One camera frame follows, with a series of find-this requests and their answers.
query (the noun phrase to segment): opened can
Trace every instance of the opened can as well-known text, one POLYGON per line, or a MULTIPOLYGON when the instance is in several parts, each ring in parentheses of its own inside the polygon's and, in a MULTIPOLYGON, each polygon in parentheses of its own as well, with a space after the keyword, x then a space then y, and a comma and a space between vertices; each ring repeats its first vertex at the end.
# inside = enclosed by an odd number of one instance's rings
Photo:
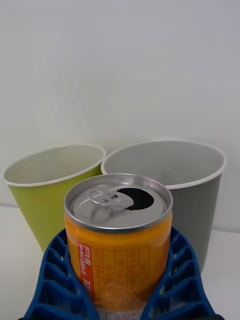
POLYGON ((138 320, 163 274, 173 198, 157 181, 133 174, 84 180, 65 196, 72 267, 101 320, 138 320))

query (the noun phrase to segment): white background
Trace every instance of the white background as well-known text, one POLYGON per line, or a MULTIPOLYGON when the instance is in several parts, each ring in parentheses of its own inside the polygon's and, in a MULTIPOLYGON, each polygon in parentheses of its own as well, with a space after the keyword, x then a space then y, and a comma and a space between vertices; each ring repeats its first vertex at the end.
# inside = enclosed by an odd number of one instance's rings
MULTIPOLYGON (((214 225, 240 231, 240 2, 0 2, 0 169, 44 148, 222 148, 214 225)), ((0 203, 15 205, 0 185, 0 203)))

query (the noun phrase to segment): nutrition label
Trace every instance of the nutrition label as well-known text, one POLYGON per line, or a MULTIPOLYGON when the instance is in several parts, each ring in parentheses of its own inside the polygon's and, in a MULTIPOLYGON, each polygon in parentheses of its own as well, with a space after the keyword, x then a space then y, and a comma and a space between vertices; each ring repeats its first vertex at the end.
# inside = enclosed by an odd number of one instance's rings
POLYGON ((161 246, 128 250, 107 250, 78 242, 81 281, 96 308, 126 312, 105 312, 101 320, 138 320, 132 310, 144 308, 165 270, 168 249, 169 239, 161 246))
POLYGON ((143 309, 133 312, 112 313, 97 310, 100 320, 139 320, 143 313, 143 309))

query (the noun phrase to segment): pull tab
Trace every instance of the pull tab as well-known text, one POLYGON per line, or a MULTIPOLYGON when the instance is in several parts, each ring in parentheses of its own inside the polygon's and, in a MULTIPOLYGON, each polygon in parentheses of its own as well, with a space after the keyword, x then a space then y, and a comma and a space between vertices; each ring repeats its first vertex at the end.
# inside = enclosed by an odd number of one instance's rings
POLYGON ((89 189, 86 191, 86 196, 94 204, 116 212, 131 207, 134 204, 133 199, 128 195, 106 189, 89 189))

